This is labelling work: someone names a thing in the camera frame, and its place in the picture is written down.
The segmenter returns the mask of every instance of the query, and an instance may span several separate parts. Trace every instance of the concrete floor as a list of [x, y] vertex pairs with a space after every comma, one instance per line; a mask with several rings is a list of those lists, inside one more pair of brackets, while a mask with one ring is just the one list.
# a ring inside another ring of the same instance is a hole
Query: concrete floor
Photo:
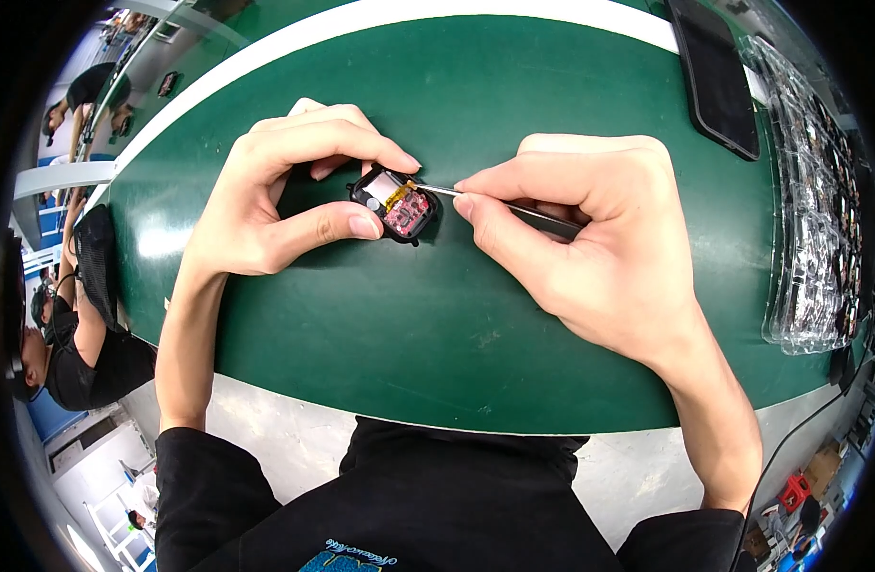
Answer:
[[[790, 429], [837, 392], [837, 387], [825, 386], [758, 411], [765, 462]], [[856, 416], [861, 395], [855, 385], [788, 441], [756, 495], [757, 508], [780, 492], [791, 472], [805, 468], [829, 436], [843, 436]], [[121, 403], [153, 446], [158, 432], [154, 382]], [[223, 375], [215, 377], [208, 432], [255, 456], [282, 503], [338, 475], [354, 427], [354, 417], [343, 411], [272, 394]], [[638, 521], [695, 509], [701, 501], [703, 488], [685, 454], [679, 429], [596, 434], [577, 456], [574, 490], [613, 549]]]

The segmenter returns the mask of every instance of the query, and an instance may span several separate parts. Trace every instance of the printed logo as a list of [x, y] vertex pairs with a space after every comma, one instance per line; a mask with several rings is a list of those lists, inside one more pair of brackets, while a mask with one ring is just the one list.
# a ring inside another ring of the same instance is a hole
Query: printed logo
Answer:
[[[390, 556], [381, 556], [361, 550], [354, 546], [336, 542], [332, 538], [326, 541], [329, 550], [324, 550], [313, 560], [302, 566], [299, 572], [381, 572], [381, 566], [396, 564], [398, 560]], [[352, 555], [360, 555], [371, 562], [360, 562]]]

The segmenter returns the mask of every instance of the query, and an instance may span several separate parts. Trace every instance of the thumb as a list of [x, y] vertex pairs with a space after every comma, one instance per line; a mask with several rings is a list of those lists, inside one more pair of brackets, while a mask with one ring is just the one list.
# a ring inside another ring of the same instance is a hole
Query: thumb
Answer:
[[266, 225], [261, 234], [268, 260], [277, 272], [317, 246], [344, 238], [376, 240], [383, 234], [383, 225], [367, 207], [340, 201]]
[[453, 206], [472, 225], [476, 246], [531, 293], [565, 247], [523, 223], [493, 197], [464, 193], [453, 200]]

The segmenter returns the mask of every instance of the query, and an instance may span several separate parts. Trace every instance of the red circuit board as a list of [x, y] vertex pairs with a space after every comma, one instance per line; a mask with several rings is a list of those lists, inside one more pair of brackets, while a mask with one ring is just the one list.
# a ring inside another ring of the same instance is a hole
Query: red circuit board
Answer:
[[405, 196], [392, 204], [390, 211], [383, 217], [383, 222], [390, 225], [400, 235], [408, 235], [427, 211], [427, 197], [420, 192], [409, 189]]

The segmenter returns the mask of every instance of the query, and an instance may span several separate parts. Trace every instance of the green workbench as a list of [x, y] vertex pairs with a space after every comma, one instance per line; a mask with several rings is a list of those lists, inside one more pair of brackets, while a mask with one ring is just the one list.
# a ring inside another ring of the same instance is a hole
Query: green workbench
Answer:
[[[275, 21], [249, 9], [227, 24], [251, 40], [308, 15]], [[229, 56], [213, 50], [178, 64], [186, 84]], [[180, 262], [173, 245], [197, 220], [234, 140], [302, 96], [356, 103], [436, 185], [510, 158], [528, 133], [658, 137], [672, 154], [696, 292], [753, 406], [825, 383], [827, 355], [787, 356], [761, 336], [772, 281], [770, 154], [749, 163], [695, 131], [675, 54], [526, 17], [434, 18], [340, 36], [253, 71], [172, 123], [104, 195], [135, 334], [157, 343]], [[765, 133], [763, 108], [757, 116]], [[358, 176], [357, 163], [322, 183], [298, 168], [280, 212], [345, 200]], [[472, 244], [449, 200], [418, 248], [342, 242], [276, 276], [232, 277], [216, 351], [225, 375], [377, 418], [529, 434], [677, 424], [649, 370], [542, 312]]]

